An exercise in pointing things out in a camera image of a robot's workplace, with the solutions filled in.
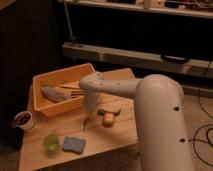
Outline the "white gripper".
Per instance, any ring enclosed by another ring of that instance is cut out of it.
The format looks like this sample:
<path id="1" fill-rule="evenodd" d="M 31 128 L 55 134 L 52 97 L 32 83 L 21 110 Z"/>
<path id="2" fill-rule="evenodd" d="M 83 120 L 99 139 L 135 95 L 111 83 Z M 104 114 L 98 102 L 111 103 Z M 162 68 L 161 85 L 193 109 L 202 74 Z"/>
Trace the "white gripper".
<path id="1" fill-rule="evenodd" d="M 98 104 L 98 98 L 99 98 L 98 93 L 86 92 L 84 94 L 83 103 L 84 103 L 85 110 L 87 111 L 85 115 L 85 120 L 90 119 L 91 114 L 96 110 L 97 104 Z"/>

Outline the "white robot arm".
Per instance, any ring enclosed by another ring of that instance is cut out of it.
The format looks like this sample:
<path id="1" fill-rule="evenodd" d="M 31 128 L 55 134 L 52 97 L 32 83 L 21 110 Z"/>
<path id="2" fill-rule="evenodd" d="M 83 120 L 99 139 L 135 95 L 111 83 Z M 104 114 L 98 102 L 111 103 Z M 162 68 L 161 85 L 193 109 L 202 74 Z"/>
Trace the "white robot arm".
<path id="1" fill-rule="evenodd" d="M 182 109 L 184 92 L 178 82 L 161 74 L 105 80 L 93 72 L 79 86 L 89 111 L 96 109 L 99 93 L 134 101 L 142 171 L 195 171 Z"/>

